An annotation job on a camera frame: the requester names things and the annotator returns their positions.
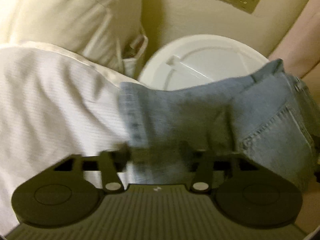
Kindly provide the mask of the white round plastic lid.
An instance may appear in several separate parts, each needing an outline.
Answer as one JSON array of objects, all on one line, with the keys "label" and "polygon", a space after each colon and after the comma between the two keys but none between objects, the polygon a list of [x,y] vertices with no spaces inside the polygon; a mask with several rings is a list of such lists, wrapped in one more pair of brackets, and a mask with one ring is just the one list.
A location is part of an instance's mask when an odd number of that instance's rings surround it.
[{"label": "white round plastic lid", "polygon": [[268,63],[262,54],[231,38],[191,35],[157,50],[138,81],[158,90],[178,90],[252,74]]}]

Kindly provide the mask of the white textured duvet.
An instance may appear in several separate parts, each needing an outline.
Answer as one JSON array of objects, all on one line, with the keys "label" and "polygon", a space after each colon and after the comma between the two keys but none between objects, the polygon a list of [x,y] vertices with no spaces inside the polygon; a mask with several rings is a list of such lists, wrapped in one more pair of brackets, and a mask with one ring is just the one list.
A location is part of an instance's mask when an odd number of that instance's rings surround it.
[{"label": "white textured duvet", "polygon": [[118,93],[128,80],[51,44],[1,45],[1,234],[18,224],[11,197],[23,182],[127,141]]}]

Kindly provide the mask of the cream pillow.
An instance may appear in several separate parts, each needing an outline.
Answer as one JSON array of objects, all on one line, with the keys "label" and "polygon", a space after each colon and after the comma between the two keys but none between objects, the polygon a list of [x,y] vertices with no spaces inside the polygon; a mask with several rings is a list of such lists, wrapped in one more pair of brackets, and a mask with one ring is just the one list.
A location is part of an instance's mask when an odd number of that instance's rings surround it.
[{"label": "cream pillow", "polygon": [[142,0],[1,0],[1,43],[49,43],[137,77],[148,46],[141,14]]}]

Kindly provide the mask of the blue denim jeans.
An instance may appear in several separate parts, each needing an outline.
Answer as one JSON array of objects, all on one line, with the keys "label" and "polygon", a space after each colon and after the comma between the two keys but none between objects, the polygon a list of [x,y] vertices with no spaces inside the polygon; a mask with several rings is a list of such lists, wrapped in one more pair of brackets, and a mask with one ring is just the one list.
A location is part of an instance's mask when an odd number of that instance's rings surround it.
[{"label": "blue denim jeans", "polygon": [[239,155],[300,190],[316,169],[319,107],[281,59],[248,76],[180,90],[124,82],[118,100],[132,161],[148,175],[180,164],[174,150],[182,143],[218,156]]}]

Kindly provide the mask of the pink headboard panel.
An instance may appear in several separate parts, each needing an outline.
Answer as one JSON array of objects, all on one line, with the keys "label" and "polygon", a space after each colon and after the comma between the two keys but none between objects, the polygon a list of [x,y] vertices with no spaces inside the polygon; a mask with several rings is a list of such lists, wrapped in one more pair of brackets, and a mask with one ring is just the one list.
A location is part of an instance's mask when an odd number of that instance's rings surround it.
[{"label": "pink headboard panel", "polygon": [[282,59],[287,72],[319,79],[319,0],[309,0],[291,29],[268,57]]}]

